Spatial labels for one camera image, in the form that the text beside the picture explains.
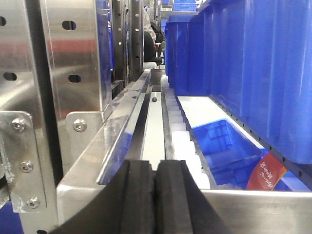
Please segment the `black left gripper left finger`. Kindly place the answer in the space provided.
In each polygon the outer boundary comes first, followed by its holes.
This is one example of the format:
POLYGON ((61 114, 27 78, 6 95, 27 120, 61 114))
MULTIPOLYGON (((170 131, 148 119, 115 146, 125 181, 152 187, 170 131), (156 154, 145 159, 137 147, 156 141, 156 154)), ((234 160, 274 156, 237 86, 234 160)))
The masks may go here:
POLYGON ((54 234, 153 234, 153 172, 148 161, 125 160, 108 185, 54 234))

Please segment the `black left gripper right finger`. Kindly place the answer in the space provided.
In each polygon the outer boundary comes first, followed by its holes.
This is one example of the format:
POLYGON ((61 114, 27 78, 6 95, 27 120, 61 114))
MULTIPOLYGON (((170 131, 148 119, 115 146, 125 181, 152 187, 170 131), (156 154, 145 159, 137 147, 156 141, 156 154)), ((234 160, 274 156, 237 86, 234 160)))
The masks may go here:
POLYGON ((186 161, 161 161, 155 177, 157 234, 229 234, 196 185, 186 161))

